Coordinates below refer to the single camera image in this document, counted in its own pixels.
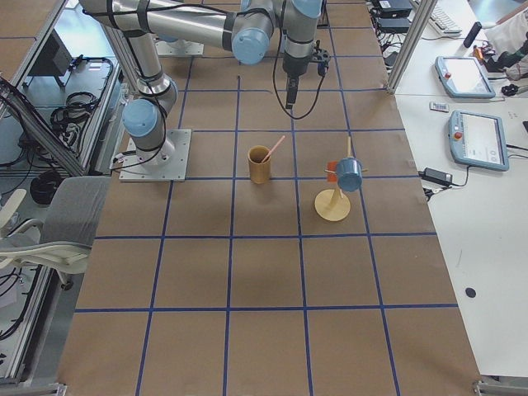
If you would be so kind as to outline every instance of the wooden disc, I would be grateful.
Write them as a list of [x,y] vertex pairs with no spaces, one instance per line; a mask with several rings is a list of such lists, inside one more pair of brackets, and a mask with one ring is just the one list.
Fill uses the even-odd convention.
[[324,190],[315,197],[315,210],[318,215],[328,221],[343,220],[350,212],[350,201],[343,195],[341,198],[332,200],[335,190]]

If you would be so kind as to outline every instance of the tablet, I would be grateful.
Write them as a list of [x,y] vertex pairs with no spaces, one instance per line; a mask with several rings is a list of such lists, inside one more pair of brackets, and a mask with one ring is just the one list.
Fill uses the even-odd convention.
[[435,67],[450,97],[495,97],[495,91],[476,58],[439,56],[436,58]]
[[494,171],[510,168],[500,117],[453,111],[448,136],[456,163]]

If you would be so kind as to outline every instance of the keyboard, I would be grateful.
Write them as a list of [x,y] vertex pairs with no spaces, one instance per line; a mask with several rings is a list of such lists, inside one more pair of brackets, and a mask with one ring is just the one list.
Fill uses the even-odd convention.
[[[418,8],[420,0],[411,0],[411,4],[414,8]],[[460,26],[438,4],[436,4],[431,16],[429,16],[429,25],[442,36],[458,37],[462,34]]]

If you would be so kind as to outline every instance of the white table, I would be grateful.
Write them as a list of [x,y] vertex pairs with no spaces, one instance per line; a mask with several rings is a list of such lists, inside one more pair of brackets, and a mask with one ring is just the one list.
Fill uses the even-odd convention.
[[[473,25],[466,1],[439,3],[464,33]],[[417,168],[452,173],[457,184],[464,182],[465,167],[450,155],[450,114],[429,111],[429,101],[446,102],[452,111],[500,116],[507,143],[528,147],[521,123],[528,120],[528,99],[467,101],[446,95],[434,60],[467,51],[462,40],[421,40],[396,95]],[[493,84],[499,96],[507,83]],[[507,172],[472,168],[466,187],[433,196],[429,207],[480,373],[528,377],[528,160],[510,161]],[[476,290],[475,298],[466,295],[467,287]]]

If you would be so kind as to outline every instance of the wooden cup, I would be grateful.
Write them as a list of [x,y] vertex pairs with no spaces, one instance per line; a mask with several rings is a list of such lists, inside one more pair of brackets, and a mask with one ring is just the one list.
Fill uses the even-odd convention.
[[253,146],[247,152],[249,178],[255,184],[263,184],[270,180],[271,157],[262,163],[262,159],[264,159],[269,152],[270,149],[266,146]]

